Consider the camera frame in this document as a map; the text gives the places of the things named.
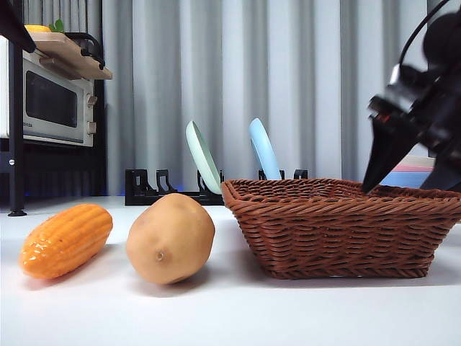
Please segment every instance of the basket rim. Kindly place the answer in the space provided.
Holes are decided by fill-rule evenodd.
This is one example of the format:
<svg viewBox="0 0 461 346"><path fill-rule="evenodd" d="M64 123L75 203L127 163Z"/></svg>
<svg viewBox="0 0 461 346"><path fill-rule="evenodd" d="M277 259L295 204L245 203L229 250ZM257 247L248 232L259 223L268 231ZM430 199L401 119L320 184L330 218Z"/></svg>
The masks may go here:
<svg viewBox="0 0 461 346"><path fill-rule="evenodd" d="M282 180L252 180L252 179L227 179L221 183L223 190L223 197L231 197L235 202L239 203L264 203L268 205L275 205L283 203L290 203L290 205L306 203L358 203L358 204L367 204L370 203L384 203L384 204L396 204L396 203L410 203L413 205L418 201L420 203L427 202L439 202L439 203L460 203L461 205L461 193L454 191L444 191L438 189L432 190L422 190L415 189L411 187L394 187L389 185L378 185L375 189L381 190L382 192L393 192L394 194L399 194L401 196L374 196L367 197L366 195L359 197L321 197L316 196L312 198L297 198L297 197L285 197L285 198L269 198L264 195L255 195L255 194L241 194L237 189L236 185L242 183L251 182L252 184L268 184L271 182L274 185L286 184L287 181L293 181L296 183L312 183L312 182L322 182L325 184L340 184L340 185L354 185L360 187L360 182L355 182L347 179L331 179L331 178L309 178L309 179L282 179ZM248 196L252 198L261 198L260 202L246 200Z"/></svg>

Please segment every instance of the microwave window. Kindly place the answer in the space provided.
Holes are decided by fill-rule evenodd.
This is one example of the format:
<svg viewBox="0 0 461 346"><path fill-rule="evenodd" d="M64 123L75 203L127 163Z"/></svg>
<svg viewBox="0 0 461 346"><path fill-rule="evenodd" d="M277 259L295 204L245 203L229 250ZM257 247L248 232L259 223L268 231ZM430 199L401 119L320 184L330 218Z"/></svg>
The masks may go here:
<svg viewBox="0 0 461 346"><path fill-rule="evenodd" d="M26 72L25 103L29 117L77 127L77 94L32 71Z"/></svg>

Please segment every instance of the black cable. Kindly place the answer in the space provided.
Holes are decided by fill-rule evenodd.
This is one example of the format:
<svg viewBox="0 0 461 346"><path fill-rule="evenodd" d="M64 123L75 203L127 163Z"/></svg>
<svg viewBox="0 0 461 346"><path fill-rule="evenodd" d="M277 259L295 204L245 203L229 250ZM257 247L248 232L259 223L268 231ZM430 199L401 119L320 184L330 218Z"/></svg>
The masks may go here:
<svg viewBox="0 0 461 346"><path fill-rule="evenodd" d="M405 58L406 51L410 48L411 43L419 34L421 29L423 28L424 25L427 24L427 22L448 2L449 0L442 0L435 6L432 11L430 11L427 16L424 17L424 19L419 23L419 25L416 27L415 31L411 34L411 36L408 38L406 41L405 45L403 46L402 53L400 54L400 58L398 59L398 64L401 66L403 63L403 59Z"/></svg>

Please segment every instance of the orange corn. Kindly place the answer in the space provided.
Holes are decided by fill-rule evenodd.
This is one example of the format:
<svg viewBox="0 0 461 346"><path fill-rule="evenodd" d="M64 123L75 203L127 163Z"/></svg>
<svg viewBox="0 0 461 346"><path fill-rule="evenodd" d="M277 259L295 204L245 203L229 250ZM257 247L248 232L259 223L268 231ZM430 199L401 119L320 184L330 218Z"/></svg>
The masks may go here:
<svg viewBox="0 0 461 346"><path fill-rule="evenodd" d="M64 275L97 254L111 230L112 217L103 207L76 205L49 218L29 234L19 265L33 278Z"/></svg>

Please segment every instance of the microwave control knob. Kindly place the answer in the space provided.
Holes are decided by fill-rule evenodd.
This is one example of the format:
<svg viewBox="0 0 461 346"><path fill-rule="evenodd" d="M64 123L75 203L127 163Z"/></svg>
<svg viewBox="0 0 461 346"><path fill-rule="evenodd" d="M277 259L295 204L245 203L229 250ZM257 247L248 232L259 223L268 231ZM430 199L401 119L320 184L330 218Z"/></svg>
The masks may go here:
<svg viewBox="0 0 461 346"><path fill-rule="evenodd" d="M96 122L89 121L87 124L88 124L88 134L94 135L96 133Z"/></svg>
<svg viewBox="0 0 461 346"><path fill-rule="evenodd" d="M98 100L98 98L94 95L90 95L88 94L88 99L86 101L86 104L88 105L88 107L91 107L91 106L94 106L96 104L96 101Z"/></svg>

